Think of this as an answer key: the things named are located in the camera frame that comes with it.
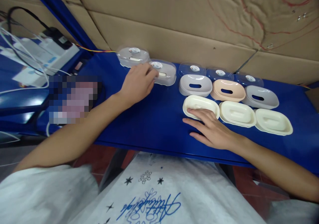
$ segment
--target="red floor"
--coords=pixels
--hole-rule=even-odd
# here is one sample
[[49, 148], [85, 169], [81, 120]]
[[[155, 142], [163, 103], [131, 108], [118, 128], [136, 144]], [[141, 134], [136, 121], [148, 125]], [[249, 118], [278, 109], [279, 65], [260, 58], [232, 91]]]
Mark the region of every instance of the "red floor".
[[[99, 184], [115, 151], [116, 148], [113, 147], [93, 144], [73, 163], [73, 167], [76, 168], [83, 164], [91, 164], [92, 174]], [[134, 154], [135, 151], [128, 151], [122, 164], [123, 169], [125, 169], [132, 161]], [[233, 166], [233, 170], [238, 190], [262, 218], [266, 219], [271, 201], [289, 199], [284, 195], [278, 194], [264, 187], [257, 186], [253, 182], [253, 178], [257, 181], [274, 185], [273, 182], [259, 170], [238, 166]]]

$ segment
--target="black star print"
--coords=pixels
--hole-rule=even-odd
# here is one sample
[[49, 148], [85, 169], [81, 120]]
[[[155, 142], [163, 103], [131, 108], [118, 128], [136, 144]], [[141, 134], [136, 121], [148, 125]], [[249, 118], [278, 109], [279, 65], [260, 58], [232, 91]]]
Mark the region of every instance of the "black star print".
[[159, 180], [157, 180], [158, 181], [158, 184], [161, 184], [162, 185], [162, 182], [164, 182], [164, 180], [163, 180], [163, 178], [160, 178]]
[[108, 212], [111, 208], [114, 208], [113, 203], [110, 206], [106, 206], [106, 207], [108, 208], [106, 212]]
[[132, 183], [132, 182], [131, 182], [132, 179], [133, 179], [133, 178], [131, 178], [131, 177], [129, 177], [128, 179], [126, 179], [126, 182], [125, 182], [125, 183], [126, 183], [126, 186], [127, 186], [129, 183]]
[[107, 221], [106, 221], [104, 224], [107, 224], [107, 223], [109, 222], [109, 220], [110, 220], [110, 218], [109, 218], [109, 219], [107, 219]]

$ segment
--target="white t-shirt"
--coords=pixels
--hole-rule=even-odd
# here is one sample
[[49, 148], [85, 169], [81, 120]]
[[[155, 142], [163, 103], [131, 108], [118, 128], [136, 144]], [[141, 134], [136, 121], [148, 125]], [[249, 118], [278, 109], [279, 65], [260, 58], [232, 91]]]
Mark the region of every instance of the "white t-shirt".
[[214, 163], [149, 153], [100, 194], [89, 167], [13, 173], [0, 184], [0, 222], [265, 223]]

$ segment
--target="charger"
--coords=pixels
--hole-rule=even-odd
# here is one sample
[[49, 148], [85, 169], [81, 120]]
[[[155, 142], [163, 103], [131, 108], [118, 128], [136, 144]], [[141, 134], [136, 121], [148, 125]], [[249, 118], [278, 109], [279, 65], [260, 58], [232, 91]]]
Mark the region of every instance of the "charger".
[[51, 38], [56, 44], [58, 44], [64, 50], [68, 50], [72, 46], [72, 43], [55, 27], [45, 29], [41, 35]]

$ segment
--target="hand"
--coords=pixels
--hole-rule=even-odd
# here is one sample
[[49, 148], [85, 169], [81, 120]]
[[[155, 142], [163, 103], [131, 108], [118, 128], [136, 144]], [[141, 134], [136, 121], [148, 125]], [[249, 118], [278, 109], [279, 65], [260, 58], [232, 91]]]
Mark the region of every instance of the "hand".
[[118, 94], [129, 106], [132, 106], [149, 95], [154, 86], [154, 78], [157, 76], [159, 76], [158, 71], [149, 63], [132, 66]]
[[187, 109], [187, 111], [200, 118], [205, 125], [193, 119], [184, 118], [183, 122], [198, 129], [203, 135], [191, 132], [189, 135], [197, 139], [199, 142], [216, 149], [227, 149], [233, 151], [238, 144], [244, 141], [245, 137], [230, 131], [223, 125], [214, 112], [210, 110]]

